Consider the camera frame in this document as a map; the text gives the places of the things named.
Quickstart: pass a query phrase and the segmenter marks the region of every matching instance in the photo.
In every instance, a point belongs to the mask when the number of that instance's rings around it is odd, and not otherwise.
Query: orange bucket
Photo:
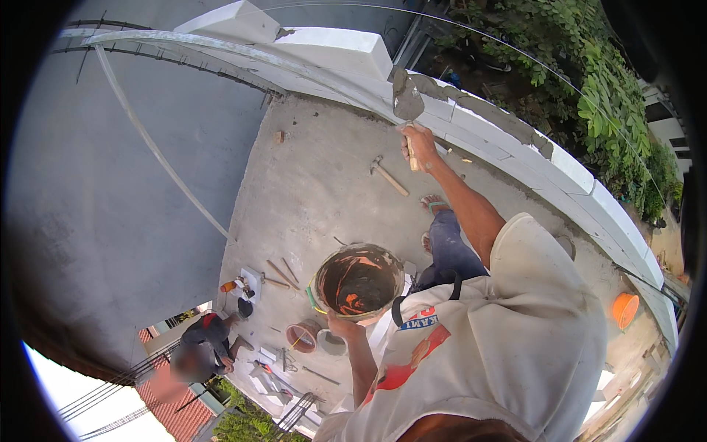
[[[638,296],[622,293],[614,299],[612,304],[612,315],[617,320],[619,328],[623,330],[628,327],[638,310]]]

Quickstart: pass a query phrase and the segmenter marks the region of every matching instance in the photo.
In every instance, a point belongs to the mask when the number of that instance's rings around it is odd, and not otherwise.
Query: trowel
[[[395,70],[393,73],[393,114],[406,120],[407,126],[412,126],[412,122],[424,112],[425,103],[407,71],[400,67],[393,69]],[[410,170],[413,172],[422,170],[420,162],[415,156],[415,151],[412,150],[409,136],[407,136],[407,150],[410,154]]]

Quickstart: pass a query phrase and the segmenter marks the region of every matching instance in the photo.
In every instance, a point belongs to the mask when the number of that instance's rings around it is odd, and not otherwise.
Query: white t-shirt
[[[366,400],[328,416],[313,442],[393,442],[418,419],[500,419],[530,441],[577,436],[607,348],[599,298],[529,214],[491,251],[491,277],[414,293],[401,304]]]

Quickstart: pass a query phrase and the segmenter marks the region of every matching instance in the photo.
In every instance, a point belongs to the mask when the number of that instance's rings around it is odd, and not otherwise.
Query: hand
[[[233,360],[231,358],[229,358],[228,356],[222,356],[221,362],[223,362],[223,365],[225,365],[226,368],[231,367],[231,369],[233,369]]]
[[[425,172],[429,172],[429,169],[434,166],[434,163],[440,159],[437,148],[435,147],[435,138],[432,135],[432,131],[415,122],[413,126],[405,124],[395,129],[402,134],[400,151],[403,157],[405,157],[405,161],[410,162],[410,152],[407,146],[407,138],[409,137],[412,143],[412,150],[415,152],[421,169]]]
[[[366,337],[366,328],[364,326],[337,318],[337,314],[333,310],[327,312],[327,324],[332,335],[343,337],[347,341],[357,339],[361,335],[363,335],[364,339]]]

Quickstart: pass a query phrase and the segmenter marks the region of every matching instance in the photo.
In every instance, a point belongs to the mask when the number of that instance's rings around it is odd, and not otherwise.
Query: sky
[[[89,378],[60,366],[26,345],[25,349],[41,385],[53,402],[54,409],[60,409],[104,384],[102,380]],[[145,402],[140,399],[134,388],[123,387],[100,404],[69,421],[68,425],[77,436],[80,436],[117,421],[144,406]],[[90,440],[91,442],[175,442],[152,413],[147,413],[118,429]]]

